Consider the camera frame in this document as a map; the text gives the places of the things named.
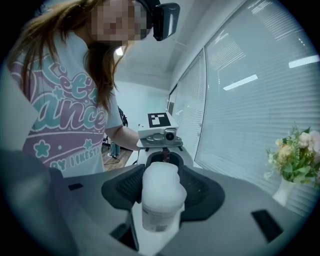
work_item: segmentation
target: long brown hair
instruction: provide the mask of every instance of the long brown hair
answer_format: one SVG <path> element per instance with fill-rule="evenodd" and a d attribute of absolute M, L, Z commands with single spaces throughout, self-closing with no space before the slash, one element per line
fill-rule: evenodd
<path fill-rule="evenodd" d="M 9 56 L 8 66 L 11 68 L 19 55 L 22 52 L 25 53 L 21 74 L 21 86 L 25 95 L 28 94 L 30 89 L 31 70 L 35 58 L 39 58 L 39 65 L 42 67 L 43 49 L 46 46 L 52 59 L 56 61 L 58 54 L 54 44 L 55 34 L 60 33 L 62 41 L 66 42 L 69 32 L 76 31 L 84 26 L 86 18 L 101 1 L 103 0 L 74 0 L 60 3 L 24 26 Z M 120 57 L 115 61 L 114 55 L 117 48 L 118 46 L 94 42 L 88 47 L 88 52 L 83 60 L 86 71 L 97 87 L 97 105 L 103 106 L 108 112 L 111 91 L 115 87 L 116 67 L 121 60 Z"/>

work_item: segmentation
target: label on container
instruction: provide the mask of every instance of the label on container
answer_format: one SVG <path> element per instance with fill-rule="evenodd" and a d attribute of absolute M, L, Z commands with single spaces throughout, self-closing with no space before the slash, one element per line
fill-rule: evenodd
<path fill-rule="evenodd" d="M 142 226 L 152 232 L 163 232 L 170 227 L 177 212 L 163 213 L 142 206 Z"/>

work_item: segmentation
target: graphic t-shirt print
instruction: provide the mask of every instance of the graphic t-shirt print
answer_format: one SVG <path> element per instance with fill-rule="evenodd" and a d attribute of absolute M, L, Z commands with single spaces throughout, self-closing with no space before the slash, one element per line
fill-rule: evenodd
<path fill-rule="evenodd" d="M 23 63 L 16 61 L 12 77 L 21 82 Z M 61 171 L 100 153 L 106 112 L 96 107 L 97 88 L 85 72 L 68 75 L 67 68 L 49 54 L 33 63 L 28 95 L 38 111 L 23 151 Z"/>

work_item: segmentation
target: white vase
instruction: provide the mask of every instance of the white vase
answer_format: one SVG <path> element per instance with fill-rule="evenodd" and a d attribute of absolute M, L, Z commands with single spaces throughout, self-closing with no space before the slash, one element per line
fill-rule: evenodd
<path fill-rule="evenodd" d="M 273 195 L 273 199 L 276 200 L 280 205 L 286 206 L 291 190 L 294 188 L 296 183 L 285 180 L 282 177 L 278 190 Z"/>

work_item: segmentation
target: vr headset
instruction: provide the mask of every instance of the vr headset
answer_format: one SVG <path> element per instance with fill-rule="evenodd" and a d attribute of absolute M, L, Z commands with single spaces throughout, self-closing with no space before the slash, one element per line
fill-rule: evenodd
<path fill-rule="evenodd" d="M 153 37 L 162 41 L 177 30 L 180 6 L 177 3 L 160 4 L 159 0 L 136 0 L 146 11 L 146 26 L 141 29 L 140 36 L 144 39 L 153 28 Z"/>

